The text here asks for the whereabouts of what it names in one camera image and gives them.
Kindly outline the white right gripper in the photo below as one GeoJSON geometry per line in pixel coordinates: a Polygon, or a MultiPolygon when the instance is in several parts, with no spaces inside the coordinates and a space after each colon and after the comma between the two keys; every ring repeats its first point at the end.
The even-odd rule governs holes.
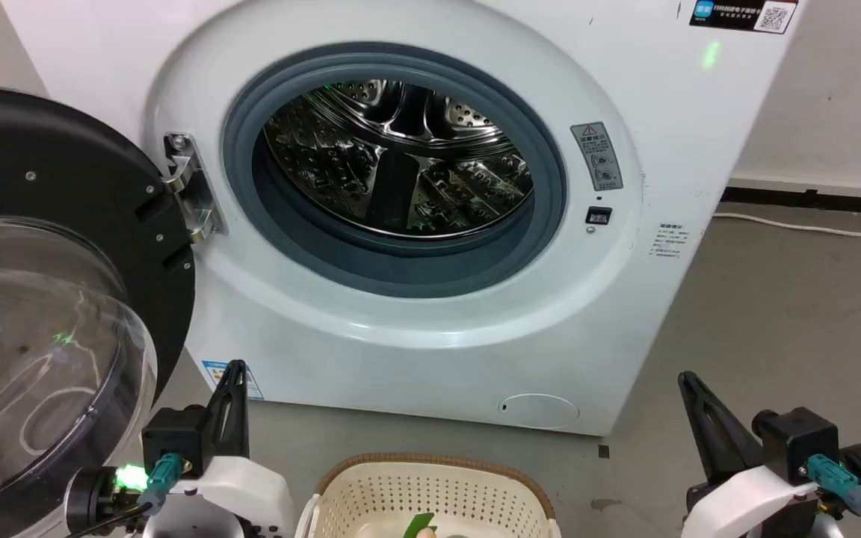
{"type": "Polygon", "coordinates": [[[823,537],[807,466],[795,472],[802,483],[783,480],[762,466],[762,444],[693,371],[680,372],[679,389],[707,483],[719,486],[691,508],[686,536],[823,537]]]}

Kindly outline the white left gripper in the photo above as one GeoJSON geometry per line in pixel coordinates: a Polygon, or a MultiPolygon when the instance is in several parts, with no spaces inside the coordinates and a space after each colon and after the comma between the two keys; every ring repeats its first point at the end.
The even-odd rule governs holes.
{"type": "Polygon", "coordinates": [[[248,367],[226,365],[206,409],[213,455],[184,477],[151,516],[144,537],[293,537],[294,503],[281,474],[250,457],[248,367]]]}

